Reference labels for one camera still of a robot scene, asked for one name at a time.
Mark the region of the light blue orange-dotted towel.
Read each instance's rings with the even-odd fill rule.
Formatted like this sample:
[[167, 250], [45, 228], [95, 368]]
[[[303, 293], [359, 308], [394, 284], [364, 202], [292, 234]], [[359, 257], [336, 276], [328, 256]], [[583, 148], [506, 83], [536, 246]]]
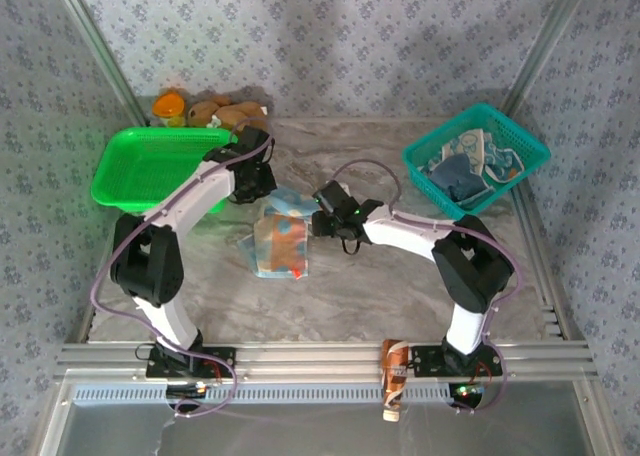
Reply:
[[261, 205], [253, 232], [237, 246], [259, 278], [300, 279], [308, 275], [308, 226], [314, 199], [280, 186]]

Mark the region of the patterned cloths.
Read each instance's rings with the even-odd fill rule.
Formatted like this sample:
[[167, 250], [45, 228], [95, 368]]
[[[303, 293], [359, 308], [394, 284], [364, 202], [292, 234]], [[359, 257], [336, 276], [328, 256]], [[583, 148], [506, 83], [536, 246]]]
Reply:
[[505, 184], [524, 172], [525, 166], [517, 152], [511, 148], [500, 148], [492, 134], [482, 129], [468, 130], [446, 143], [421, 171], [430, 174], [445, 159], [465, 154], [471, 171], [480, 176]]

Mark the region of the teal plastic basket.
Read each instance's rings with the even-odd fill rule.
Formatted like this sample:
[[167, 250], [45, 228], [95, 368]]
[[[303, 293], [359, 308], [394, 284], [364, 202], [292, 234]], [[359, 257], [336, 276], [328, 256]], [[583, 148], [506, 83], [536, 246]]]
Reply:
[[[487, 131], [492, 134], [493, 142], [498, 147], [515, 150], [524, 164], [525, 170], [514, 180], [505, 184], [497, 183], [488, 176], [482, 175], [485, 182], [493, 189], [493, 194], [473, 206], [459, 206], [429, 180], [429, 174], [422, 172], [421, 167], [426, 165], [454, 137], [472, 129]], [[477, 103], [462, 111], [427, 135], [409, 144], [402, 153], [410, 181], [447, 216], [453, 219], [460, 219], [467, 214], [477, 215], [484, 211], [511, 188], [526, 179], [534, 170], [546, 163], [550, 156], [548, 147], [531, 132], [486, 103]]]

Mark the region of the brown teddy bear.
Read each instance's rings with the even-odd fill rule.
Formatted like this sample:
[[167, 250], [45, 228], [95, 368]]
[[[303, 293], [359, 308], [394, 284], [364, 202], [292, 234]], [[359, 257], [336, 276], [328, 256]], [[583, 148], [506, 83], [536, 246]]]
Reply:
[[257, 102], [233, 103], [224, 95], [216, 95], [191, 106], [186, 122], [194, 128], [222, 128], [241, 130], [245, 125], [266, 130], [266, 113]]

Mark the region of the orange yellow toy cup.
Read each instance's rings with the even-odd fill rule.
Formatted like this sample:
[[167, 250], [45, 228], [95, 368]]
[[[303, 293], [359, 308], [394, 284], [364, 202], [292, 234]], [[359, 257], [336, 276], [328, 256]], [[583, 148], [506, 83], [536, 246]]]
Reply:
[[167, 90], [154, 101], [152, 114], [165, 127], [181, 128], [186, 126], [186, 102], [176, 90]]

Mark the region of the green plastic basket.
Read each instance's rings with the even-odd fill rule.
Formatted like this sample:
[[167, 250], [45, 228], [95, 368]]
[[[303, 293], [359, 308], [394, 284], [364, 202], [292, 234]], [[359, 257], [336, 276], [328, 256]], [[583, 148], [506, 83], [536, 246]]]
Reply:
[[225, 129], [125, 129], [107, 144], [91, 184], [91, 197], [102, 206], [144, 212], [184, 183], [205, 153], [235, 140]]

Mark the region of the small controller board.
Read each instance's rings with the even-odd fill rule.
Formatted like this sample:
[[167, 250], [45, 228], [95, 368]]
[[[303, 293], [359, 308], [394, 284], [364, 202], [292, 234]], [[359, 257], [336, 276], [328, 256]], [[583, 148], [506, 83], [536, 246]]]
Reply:
[[452, 398], [450, 403], [452, 407], [472, 411], [480, 405], [485, 386], [475, 383], [450, 384], [449, 393]]
[[210, 396], [213, 390], [219, 387], [220, 384], [217, 382], [204, 381], [168, 384], [165, 389], [165, 398], [167, 400], [204, 400]]

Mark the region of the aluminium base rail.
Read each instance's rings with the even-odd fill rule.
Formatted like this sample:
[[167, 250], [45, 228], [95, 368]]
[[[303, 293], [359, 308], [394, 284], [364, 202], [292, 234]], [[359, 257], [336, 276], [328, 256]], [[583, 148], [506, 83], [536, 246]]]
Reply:
[[[378, 343], [236, 343], [239, 380], [258, 383], [376, 383], [380, 380]], [[592, 380], [597, 370], [584, 341], [543, 340], [497, 344], [513, 381]], [[140, 342], [68, 344], [54, 377], [119, 377], [140, 381], [151, 346]]]

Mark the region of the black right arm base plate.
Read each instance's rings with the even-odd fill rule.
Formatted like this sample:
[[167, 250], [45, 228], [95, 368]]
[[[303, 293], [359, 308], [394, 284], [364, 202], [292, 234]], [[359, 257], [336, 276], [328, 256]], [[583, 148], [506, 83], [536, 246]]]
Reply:
[[470, 355], [441, 345], [410, 348], [410, 366], [415, 377], [502, 376], [501, 357], [493, 348], [480, 344]]

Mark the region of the aluminium frame post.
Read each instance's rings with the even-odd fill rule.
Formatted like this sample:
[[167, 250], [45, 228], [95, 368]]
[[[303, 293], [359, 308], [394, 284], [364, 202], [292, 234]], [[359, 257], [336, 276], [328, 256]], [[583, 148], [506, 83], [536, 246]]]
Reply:
[[513, 118], [525, 102], [581, 1], [555, 0], [549, 7], [543, 25], [501, 103], [500, 110], [507, 116]]
[[149, 119], [95, 23], [89, 6], [84, 0], [62, 2], [126, 114], [136, 126], [148, 126]]

